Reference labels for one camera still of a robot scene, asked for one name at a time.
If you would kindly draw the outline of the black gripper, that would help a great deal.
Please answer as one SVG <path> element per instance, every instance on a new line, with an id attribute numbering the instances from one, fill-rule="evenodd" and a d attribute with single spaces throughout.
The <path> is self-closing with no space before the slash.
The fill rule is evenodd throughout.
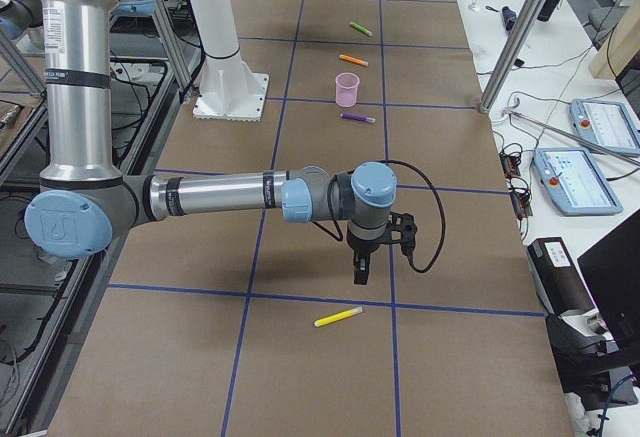
<path id="1" fill-rule="evenodd" d="M 409 262 L 413 261 L 416 247 L 417 225 L 414 216 L 409 213 L 392 212 L 381 233 L 373 239 L 357 237 L 351 230 L 347 232 L 347 243 L 354 251 L 354 284 L 367 285 L 371 254 L 381 245 L 399 244 L 402 254 Z"/>

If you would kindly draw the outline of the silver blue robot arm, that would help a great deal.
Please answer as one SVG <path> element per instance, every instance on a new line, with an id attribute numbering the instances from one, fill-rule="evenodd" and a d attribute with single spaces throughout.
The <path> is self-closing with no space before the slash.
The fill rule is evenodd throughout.
<path id="1" fill-rule="evenodd" d="M 167 217 L 277 208 L 288 222 L 332 221 L 333 237 L 353 250 L 357 284 L 367 282 L 379 247 L 413 254 L 417 228 L 411 215 L 392 211 L 397 179 L 386 163 L 336 175 L 310 166 L 204 179 L 124 176 L 112 157 L 110 19 L 150 15 L 156 0 L 40 1 L 50 161 L 24 223 L 44 251 L 81 259 Z"/>

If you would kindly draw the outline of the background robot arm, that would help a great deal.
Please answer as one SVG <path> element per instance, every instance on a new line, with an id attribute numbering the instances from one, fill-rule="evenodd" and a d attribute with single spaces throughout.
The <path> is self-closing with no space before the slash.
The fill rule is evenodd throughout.
<path id="1" fill-rule="evenodd" d="M 41 0 L 1 0 L 1 31 L 10 40 L 43 25 Z"/>

